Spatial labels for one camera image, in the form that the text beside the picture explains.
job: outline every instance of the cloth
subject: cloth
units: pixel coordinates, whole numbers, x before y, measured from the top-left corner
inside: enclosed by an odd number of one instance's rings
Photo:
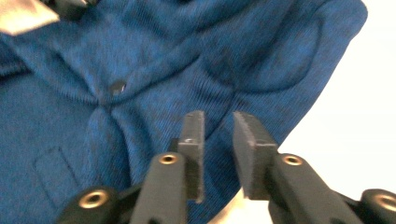
[[[281,144],[366,17],[359,0],[103,0],[79,22],[1,34],[0,223],[53,223],[87,187],[142,182],[193,110],[206,196],[189,222],[208,222],[240,188],[232,113]]]

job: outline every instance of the shirt button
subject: shirt button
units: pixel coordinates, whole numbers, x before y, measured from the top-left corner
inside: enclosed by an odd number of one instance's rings
[[[125,90],[126,82],[118,80],[110,86],[110,91],[113,96],[121,94]]]

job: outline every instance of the white surface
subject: white surface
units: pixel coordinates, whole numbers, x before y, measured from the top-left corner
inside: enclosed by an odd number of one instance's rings
[[[363,2],[367,22],[280,148],[305,158],[330,188],[355,200],[365,189],[396,192],[396,1]],[[272,221],[267,203],[239,200],[216,223]]]

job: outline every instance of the polo shirt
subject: polo shirt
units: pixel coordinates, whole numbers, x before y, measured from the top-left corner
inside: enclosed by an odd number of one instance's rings
[[[85,188],[141,183],[194,110],[205,200],[189,223],[207,223],[240,188],[233,112],[281,144],[366,17],[359,0],[103,0],[0,34],[0,223],[53,223]]]

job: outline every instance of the navy blue fabric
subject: navy blue fabric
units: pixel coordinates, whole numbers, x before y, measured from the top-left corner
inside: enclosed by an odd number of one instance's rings
[[[0,35],[0,223],[52,223],[82,189],[142,182],[193,110],[206,198],[189,222],[206,223],[239,189],[233,111],[281,144],[366,17],[359,0],[104,0],[79,22]]]

